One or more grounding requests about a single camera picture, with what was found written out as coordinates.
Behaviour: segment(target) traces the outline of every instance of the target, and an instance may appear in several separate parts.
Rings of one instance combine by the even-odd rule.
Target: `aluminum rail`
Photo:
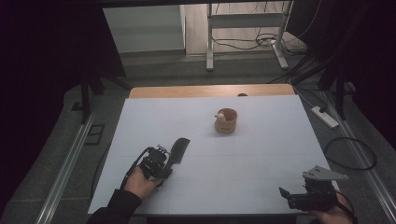
[[[64,164],[56,177],[49,195],[44,202],[43,207],[35,221],[35,224],[50,224],[55,214],[56,208],[58,207],[59,201],[64,193],[64,188],[69,180],[69,177],[73,171],[74,165],[76,164],[79,152],[84,145],[87,133],[91,128],[93,118],[96,114],[96,107],[99,105],[100,96],[95,96],[92,101],[92,112],[87,118],[85,124],[81,125],[78,134],[70,147],[70,150],[64,159]]]

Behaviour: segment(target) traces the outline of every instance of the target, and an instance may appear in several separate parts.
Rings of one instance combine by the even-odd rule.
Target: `power strip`
[[[338,122],[335,121],[330,115],[328,115],[326,112],[321,113],[320,107],[315,106],[311,109],[314,114],[316,114],[323,122],[327,124],[331,129],[336,128],[338,126]]]

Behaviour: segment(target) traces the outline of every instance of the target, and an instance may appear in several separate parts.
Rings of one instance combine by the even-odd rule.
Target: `wooden cup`
[[[224,119],[216,118],[215,121],[215,129],[219,133],[233,133],[236,127],[236,119],[238,118],[238,114],[235,110],[231,108],[222,108],[218,111],[218,114],[224,114]]]

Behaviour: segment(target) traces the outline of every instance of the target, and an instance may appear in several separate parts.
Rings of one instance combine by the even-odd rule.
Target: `white table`
[[[214,115],[238,112],[233,134]],[[89,213],[106,206],[146,147],[191,140],[163,188],[140,215],[293,214],[278,187],[304,193],[302,172],[329,168],[297,95],[127,99]]]

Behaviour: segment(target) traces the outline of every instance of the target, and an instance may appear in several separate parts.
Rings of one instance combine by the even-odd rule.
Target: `black sleeve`
[[[130,191],[114,190],[107,207],[99,208],[88,219],[87,224],[127,224],[142,200]]]

